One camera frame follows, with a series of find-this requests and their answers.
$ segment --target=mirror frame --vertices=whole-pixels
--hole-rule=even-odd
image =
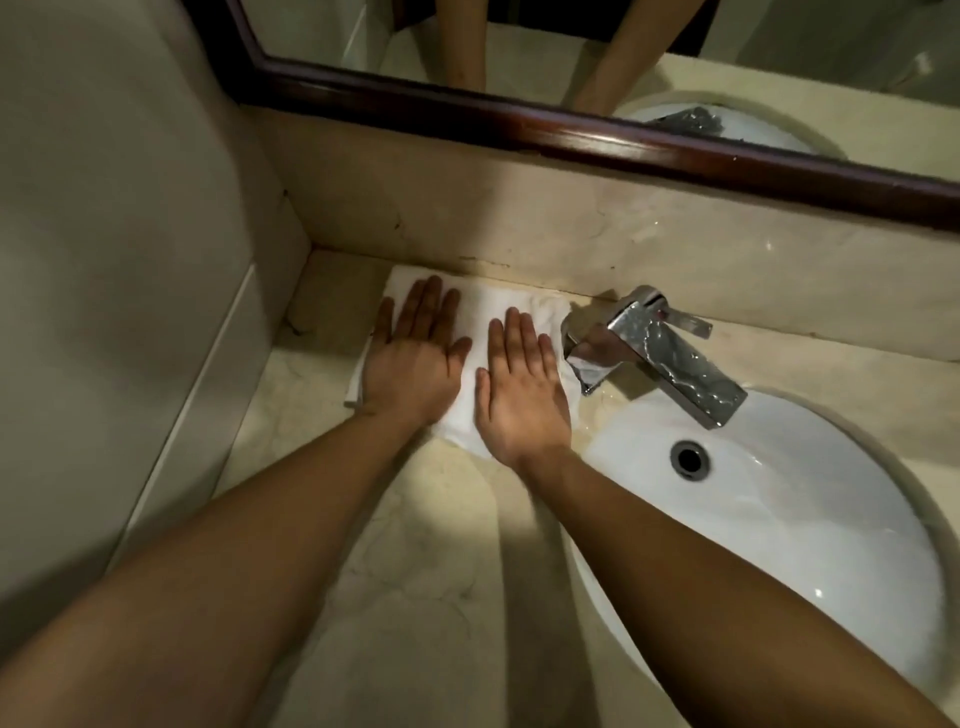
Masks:
[[[181,0],[238,104],[960,232],[960,183],[418,84],[261,48],[241,0]]]

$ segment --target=mirror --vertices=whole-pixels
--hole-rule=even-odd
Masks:
[[[960,181],[960,0],[243,0],[278,58]]]

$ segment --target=marble backsplash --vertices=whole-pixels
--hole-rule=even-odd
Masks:
[[[960,360],[960,238],[296,116],[250,114],[313,241]]]

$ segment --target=chrome faucet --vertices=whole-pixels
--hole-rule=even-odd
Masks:
[[[725,376],[670,326],[707,339],[713,325],[671,308],[656,288],[641,285],[611,304],[582,338],[564,319],[564,356],[591,394],[624,362],[636,364],[694,420],[707,429],[722,427],[747,393]]]

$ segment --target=white towel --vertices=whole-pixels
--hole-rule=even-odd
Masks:
[[[574,427],[577,426],[577,409],[580,404],[580,382],[573,374],[573,370],[564,361],[564,345],[561,340],[560,326],[567,313],[570,312],[570,303],[560,296],[547,293],[520,290],[479,279],[461,278],[446,273],[438,273],[426,268],[415,268],[407,265],[394,266],[384,296],[390,296],[396,301],[394,306],[394,325],[399,318],[400,309],[406,300],[407,293],[417,279],[427,279],[430,276],[439,276],[444,282],[444,292],[448,288],[459,288],[461,293],[460,307],[457,309],[457,320],[453,327],[453,340],[461,336],[473,339],[473,348],[467,357],[461,379],[460,394],[453,402],[443,418],[433,425],[434,434],[456,443],[461,448],[481,457],[491,457],[490,451],[480,439],[480,433],[473,423],[473,408],[475,403],[474,390],[476,387],[476,370],[487,366],[487,327],[491,319],[503,319],[507,309],[515,306],[520,313],[529,313],[533,316],[534,327],[537,333],[548,333],[553,341],[553,348],[557,354],[557,366],[560,370],[561,383],[566,392],[566,400],[570,405],[570,419]],[[363,372],[364,360],[367,358],[367,349],[370,340],[353,369],[353,376],[347,389],[347,405],[357,404],[362,397],[360,392],[360,378]]]

